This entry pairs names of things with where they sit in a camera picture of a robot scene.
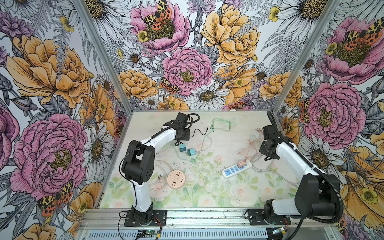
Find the electrical cable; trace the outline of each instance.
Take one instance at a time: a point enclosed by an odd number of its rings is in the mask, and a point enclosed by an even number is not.
[[[243,218],[245,218],[245,219],[247,219],[247,220],[249,220],[249,217],[246,217],[245,215],[246,215],[246,213],[249,211],[249,209],[247,209],[246,211],[245,211],[245,213],[244,213],[244,215],[243,215]]]
[[[206,135],[206,134],[207,134],[207,131],[208,131],[208,127],[207,127],[207,130],[205,131],[204,134],[200,131],[200,129],[196,128],[195,131],[193,131],[193,135],[190,136],[190,137],[193,137],[193,136],[195,135],[196,130],[198,130],[198,131],[200,132],[201,135]]]
[[[170,126],[170,127],[166,127],[166,128],[164,128],[164,129],[161,129],[159,132],[157,132],[157,133],[155,133],[153,136],[152,136],[152,138],[155,138],[155,137],[157,137],[158,135],[160,135],[162,132],[165,132],[165,131],[167,131],[168,129],[171,129],[171,128],[174,128],[174,127],[182,127],[183,129],[188,129],[188,128],[186,128],[188,125],[192,125],[192,123],[196,123],[196,122],[198,122],[199,120],[200,120],[200,115],[198,115],[198,114],[196,114],[196,113],[190,113],[190,114],[187,114],[187,116],[189,117],[189,116],[197,116],[197,119],[196,120],[193,120],[193,121],[191,121],[191,122],[187,122],[187,123],[179,123],[179,124],[175,124],[175,125],[172,125],[172,126]]]
[[[302,160],[310,167],[310,168],[313,168],[313,164],[298,150],[298,149],[295,149],[293,147],[293,145],[288,142],[287,140],[285,140],[281,134],[281,132],[278,130],[277,128],[277,124],[276,124],[276,121],[273,117],[273,114],[270,112],[270,111],[267,111],[267,115],[268,115],[268,118],[269,120],[271,121],[272,123],[272,126],[273,128],[275,129],[275,131],[277,132],[277,134],[279,135],[279,137],[285,142],[287,143],[287,145],[289,147],[291,147],[301,158]],[[321,223],[336,223],[338,222],[341,217],[343,216],[343,208],[344,208],[344,203],[343,203],[343,199],[341,198],[341,195],[340,195],[340,192],[338,191],[338,189],[336,188],[336,186],[331,182],[331,180],[328,178],[328,176],[326,174],[324,174],[322,171],[320,171],[319,169],[317,169],[316,167],[313,168],[313,170],[319,174],[328,184],[329,186],[332,188],[333,192],[335,193],[336,195],[336,198],[337,198],[337,204],[336,204],[336,214],[333,218],[331,219],[322,219],[322,218],[318,218],[318,217],[308,217],[309,219],[313,219],[315,221],[318,221],[318,222],[321,222]]]
[[[299,231],[299,229],[300,229],[300,227],[301,227],[301,225],[302,225],[302,223],[303,223],[303,218],[302,219],[300,219],[300,221],[299,221],[299,224],[297,225],[297,227],[296,227],[296,229],[293,231],[293,233],[291,234],[291,236],[289,236],[287,239],[285,239],[285,240],[291,240],[291,239],[293,239],[293,237],[296,235],[296,233]]]
[[[119,212],[119,217],[120,217],[120,219],[119,219],[119,222],[118,222],[118,233],[119,233],[119,236],[120,236],[120,238],[121,238],[122,240],[124,240],[124,238],[122,238],[122,236],[121,236],[121,234],[120,234],[120,228],[119,228],[119,226],[120,226],[120,221],[121,221],[122,218],[127,217],[127,215],[129,215],[129,214],[131,213],[131,211],[121,211],[121,212]]]
[[[286,231],[288,231],[289,230],[289,225],[288,225],[288,222],[287,222],[287,220],[285,220],[285,218],[283,218],[283,220],[284,220],[284,222],[286,223],[286,225],[287,225],[287,230]]]

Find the pink round socket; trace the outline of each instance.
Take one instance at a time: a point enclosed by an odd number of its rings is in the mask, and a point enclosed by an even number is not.
[[[185,175],[180,170],[174,170],[168,174],[167,183],[172,189],[180,189],[184,186]]]

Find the floral tabletop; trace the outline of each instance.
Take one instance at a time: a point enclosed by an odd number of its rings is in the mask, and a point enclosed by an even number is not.
[[[260,207],[268,199],[294,197],[298,179],[282,160],[264,161],[258,153],[262,141],[261,128],[269,124],[266,112],[198,112],[201,119],[191,127],[186,148],[203,150],[188,157],[178,147],[165,145],[155,156],[155,168],[151,177],[150,195],[155,208],[168,207]],[[175,119],[177,112],[135,112],[130,122],[123,146],[133,140],[145,139],[157,132],[161,126]],[[211,126],[215,131],[204,138],[199,131]],[[123,147],[114,163],[114,168],[105,182],[105,193],[100,208],[129,208],[134,201],[131,184],[120,176],[118,166],[124,157]],[[229,179],[221,177],[221,171],[238,161],[248,159],[253,168]],[[166,184],[172,170],[185,174],[185,185],[178,190]]]

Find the pink plug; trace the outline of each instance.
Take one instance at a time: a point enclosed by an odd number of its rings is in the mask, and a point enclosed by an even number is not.
[[[244,167],[246,163],[247,163],[246,160],[240,161],[240,162],[237,163],[237,167],[238,168]]]

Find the power strip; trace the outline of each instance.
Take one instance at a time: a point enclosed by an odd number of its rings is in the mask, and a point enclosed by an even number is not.
[[[221,172],[221,175],[224,177],[224,178],[230,178],[230,177],[233,177],[234,175],[236,174],[239,174],[241,172],[244,172],[245,170],[247,170],[248,168],[251,168],[252,167],[252,163],[247,160],[247,163],[238,168],[237,167],[237,164],[233,165],[233,166],[230,166],[226,169],[224,169],[222,172]]]

